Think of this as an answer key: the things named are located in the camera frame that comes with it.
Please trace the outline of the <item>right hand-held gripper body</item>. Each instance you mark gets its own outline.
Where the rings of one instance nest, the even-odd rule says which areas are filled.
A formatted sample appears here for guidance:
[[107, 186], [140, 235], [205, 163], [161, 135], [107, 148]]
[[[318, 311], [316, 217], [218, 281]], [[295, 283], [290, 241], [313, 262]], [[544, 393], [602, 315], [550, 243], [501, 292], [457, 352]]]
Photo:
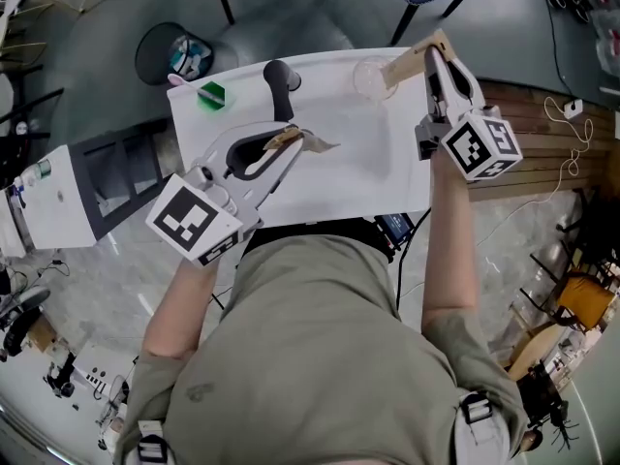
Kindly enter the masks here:
[[468, 182], [496, 178], [523, 159], [512, 126], [497, 106], [474, 108], [453, 125], [428, 114], [415, 134], [421, 160], [443, 147]]

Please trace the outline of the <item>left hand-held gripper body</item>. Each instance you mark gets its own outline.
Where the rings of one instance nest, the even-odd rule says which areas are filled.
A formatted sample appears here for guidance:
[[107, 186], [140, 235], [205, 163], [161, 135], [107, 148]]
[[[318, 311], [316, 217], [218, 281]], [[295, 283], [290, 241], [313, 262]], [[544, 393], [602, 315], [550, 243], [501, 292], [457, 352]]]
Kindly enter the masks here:
[[212, 264], [262, 225], [258, 209], [249, 204], [263, 171], [255, 162], [226, 167], [217, 176], [212, 164], [196, 162], [170, 178], [146, 224], [193, 265]]

